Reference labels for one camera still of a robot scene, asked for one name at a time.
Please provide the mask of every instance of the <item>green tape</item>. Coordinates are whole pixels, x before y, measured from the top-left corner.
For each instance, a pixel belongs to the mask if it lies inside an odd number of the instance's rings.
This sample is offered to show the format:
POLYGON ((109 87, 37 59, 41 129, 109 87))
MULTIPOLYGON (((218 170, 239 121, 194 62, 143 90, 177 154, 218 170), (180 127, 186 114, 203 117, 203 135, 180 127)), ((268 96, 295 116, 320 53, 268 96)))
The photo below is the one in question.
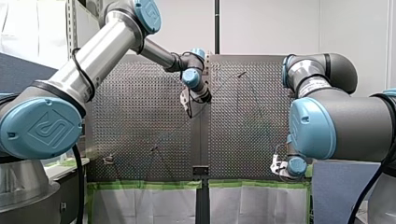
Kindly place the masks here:
POLYGON ((310 182, 285 183, 265 180, 209 180, 209 187, 213 188, 239 188, 242 186, 266 187, 277 189, 308 189, 310 182))
POLYGON ((305 171, 305 177, 312 177, 313 171, 314 171, 313 164, 309 164, 305 171))
POLYGON ((88 183, 87 188, 100 189, 199 189, 201 181, 150 182, 142 180, 117 180, 114 182, 88 183))

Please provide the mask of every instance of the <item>wire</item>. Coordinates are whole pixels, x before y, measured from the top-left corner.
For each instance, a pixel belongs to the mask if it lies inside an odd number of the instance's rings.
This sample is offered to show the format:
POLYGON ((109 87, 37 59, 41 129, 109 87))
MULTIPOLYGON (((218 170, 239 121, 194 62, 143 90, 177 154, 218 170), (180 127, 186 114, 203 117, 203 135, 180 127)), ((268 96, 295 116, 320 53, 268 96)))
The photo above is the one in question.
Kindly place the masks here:
POLYGON ((91 101, 93 99, 93 97, 95 96, 95 86, 93 85, 92 80, 90 79, 90 77, 87 75, 87 73, 81 68, 81 66, 79 65, 77 59, 76 59, 76 54, 79 51, 79 48, 73 49, 72 50, 72 60, 76 65, 76 68, 79 72, 79 74, 83 77, 85 77, 85 79, 88 81, 88 83, 90 84, 90 88, 91 88, 91 95, 90 98, 88 99, 87 102, 91 101))
POLYGON ((353 224, 355 222, 356 214, 358 213, 359 208, 361 207, 361 203, 363 202, 364 198, 366 197, 366 194, 371 189, 371 187, 375 184, 376 180, 381 176, 384 169, 389 165, 395 152, 396 152, 396 137, 393 139, 393 144, 390 147, 388 155, 385 157, 384 160, 382 160, 381 165, 379 166, 378 170, 376 170, 375 174, 370 179, 370 181, 367 183, 366 187, 364 187, 364 190, 361 192, 361 195, 359 195, 359 198, 356 201, 355 206, 353 207, 352 213, 349 216, 348 224, 353 224))
POLYGON ((77 164, 78 173, 78 213, 76 224, 82 224, 82 219, 84 217, 84 174, 82 171, 81 156, 79 155, 77 145, 73 145, 73 153, 77 164))

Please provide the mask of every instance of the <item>white wall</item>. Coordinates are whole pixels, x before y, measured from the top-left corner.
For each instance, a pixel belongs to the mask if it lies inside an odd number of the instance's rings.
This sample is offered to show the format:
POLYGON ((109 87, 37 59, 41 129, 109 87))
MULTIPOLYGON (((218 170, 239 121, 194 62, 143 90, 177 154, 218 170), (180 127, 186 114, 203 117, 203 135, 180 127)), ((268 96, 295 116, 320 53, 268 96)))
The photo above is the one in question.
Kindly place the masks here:
POLYGON ((318 53, 318 35, 319 0, 220 1, 221 54, 318 53))
POLYGON ((388 85, 389 2, 320 0, 320 51, 340 53, 359 77, 354 95, 368 96, 388 85))
MULTIPOLYGON (((163 26, 150 39, 179 53, 192 48, 215 51, 214 0, 155 2, 163 26)), ((220 53, 318 53, 318 9, 319 0, 221 0, 220 53)))
POLYGON ((149 38, 165 49, 182 53, 194 48, 214 51, 213 0, 155 0, 163 26, 149 38))

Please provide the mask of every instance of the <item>perforated metal panel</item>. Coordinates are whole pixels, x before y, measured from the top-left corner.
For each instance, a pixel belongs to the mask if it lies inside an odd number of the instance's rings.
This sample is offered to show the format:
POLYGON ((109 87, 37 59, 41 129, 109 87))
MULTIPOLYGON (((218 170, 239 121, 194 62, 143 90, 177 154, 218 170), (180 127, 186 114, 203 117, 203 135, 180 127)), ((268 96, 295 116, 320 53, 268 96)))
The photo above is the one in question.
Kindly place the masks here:
POLYGON ((181 90, 178 74, 127 55, 92 102, 89 180, 191 179, 191 121, 179 102, 181 90), (105 165, 110 154, 114 164, 105 165))
POLYGON ((208 162, 210 178, 276 177, 269 167, 276 145, 286 141, 290 106, 281 85, 282 59, 210 56, 212 104, 191 120, 179 102, 178 74, 127 56, 92 103, 89 180, 192 179, 191 161, 208 162), (114 164, 104 165, 111 154, 114 164))
MULTIPOLYGON (((211 178, 273 178, 276 145, 288 133, 289 92, 281 56, 211 56, 211 178)), ((280 157, 286 155, 283 148, 280 157)))

